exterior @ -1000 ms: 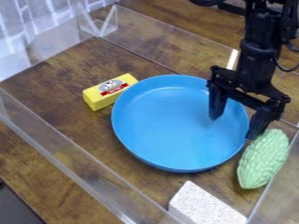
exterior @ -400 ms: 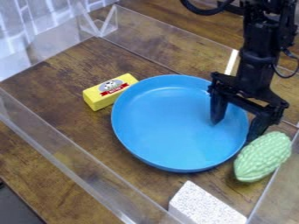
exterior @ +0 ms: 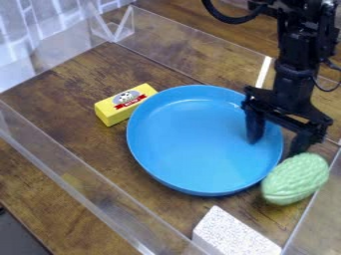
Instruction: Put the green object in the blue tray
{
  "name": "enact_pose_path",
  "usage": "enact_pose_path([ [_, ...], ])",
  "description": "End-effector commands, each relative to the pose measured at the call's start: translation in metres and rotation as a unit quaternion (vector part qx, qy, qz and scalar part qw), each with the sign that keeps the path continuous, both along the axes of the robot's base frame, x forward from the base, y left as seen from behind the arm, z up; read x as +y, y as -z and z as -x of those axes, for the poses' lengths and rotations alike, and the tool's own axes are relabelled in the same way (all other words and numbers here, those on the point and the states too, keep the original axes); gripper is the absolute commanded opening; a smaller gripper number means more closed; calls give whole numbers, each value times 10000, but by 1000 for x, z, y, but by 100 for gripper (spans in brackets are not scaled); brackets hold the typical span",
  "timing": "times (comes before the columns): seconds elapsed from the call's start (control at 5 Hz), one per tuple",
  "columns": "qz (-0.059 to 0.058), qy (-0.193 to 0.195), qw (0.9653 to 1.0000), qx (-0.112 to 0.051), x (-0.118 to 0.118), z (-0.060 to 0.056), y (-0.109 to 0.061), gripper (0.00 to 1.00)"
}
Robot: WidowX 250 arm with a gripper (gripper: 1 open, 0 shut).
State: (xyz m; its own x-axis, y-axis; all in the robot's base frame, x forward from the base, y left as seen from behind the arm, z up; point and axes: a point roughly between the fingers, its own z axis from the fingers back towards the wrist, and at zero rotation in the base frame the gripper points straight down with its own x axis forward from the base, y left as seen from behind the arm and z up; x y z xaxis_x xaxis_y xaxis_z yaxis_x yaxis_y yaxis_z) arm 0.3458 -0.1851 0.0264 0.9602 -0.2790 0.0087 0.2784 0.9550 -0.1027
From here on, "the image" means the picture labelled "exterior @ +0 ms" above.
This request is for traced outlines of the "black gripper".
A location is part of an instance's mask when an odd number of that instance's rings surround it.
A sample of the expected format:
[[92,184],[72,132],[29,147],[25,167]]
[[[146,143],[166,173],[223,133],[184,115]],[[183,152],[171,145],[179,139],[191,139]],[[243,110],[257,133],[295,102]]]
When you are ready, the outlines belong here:
[[333,120],[311,104],[309,99],[295,98],[291,93],[277,93],[246,86],[244,111],[246,137],[255,144],[265,132],[265,122],[270,121],[295,133],[287,155],[294,156],[325,139]]

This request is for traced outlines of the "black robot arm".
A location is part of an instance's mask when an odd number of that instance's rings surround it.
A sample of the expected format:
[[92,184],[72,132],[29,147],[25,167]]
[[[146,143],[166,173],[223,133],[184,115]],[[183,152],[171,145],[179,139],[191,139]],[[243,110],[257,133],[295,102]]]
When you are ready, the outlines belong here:
[[307,150],[323,140],[333,120],[311,103],[319,88],[317,76],[321,64],[334,55],[339,29],[334,25],[337,0],[270,0],[274,4],[279,55],[274,62],[273,88],[247,86],[242,109],[246,137],[251,143],[263,136],[265,123],[273,122],[295,133],[290,155]]

